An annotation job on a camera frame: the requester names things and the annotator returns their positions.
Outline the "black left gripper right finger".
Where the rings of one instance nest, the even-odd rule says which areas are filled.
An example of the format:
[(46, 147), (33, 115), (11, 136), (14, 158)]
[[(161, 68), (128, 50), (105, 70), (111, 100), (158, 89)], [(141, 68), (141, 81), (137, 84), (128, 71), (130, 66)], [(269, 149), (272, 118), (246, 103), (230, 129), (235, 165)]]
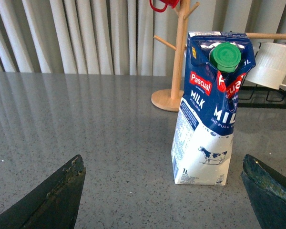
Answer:
[(241, 178), (260, 227), (286, 229), (286, 177), (247, 154)]

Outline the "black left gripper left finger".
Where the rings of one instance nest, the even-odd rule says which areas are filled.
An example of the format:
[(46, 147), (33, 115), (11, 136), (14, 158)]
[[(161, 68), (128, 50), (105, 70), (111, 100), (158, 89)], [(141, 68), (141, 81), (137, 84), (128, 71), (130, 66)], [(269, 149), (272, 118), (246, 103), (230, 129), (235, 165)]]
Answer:
[(0, 229), (75, 227), (86, 167), (76, 155), (16, 204), (0, 214)]

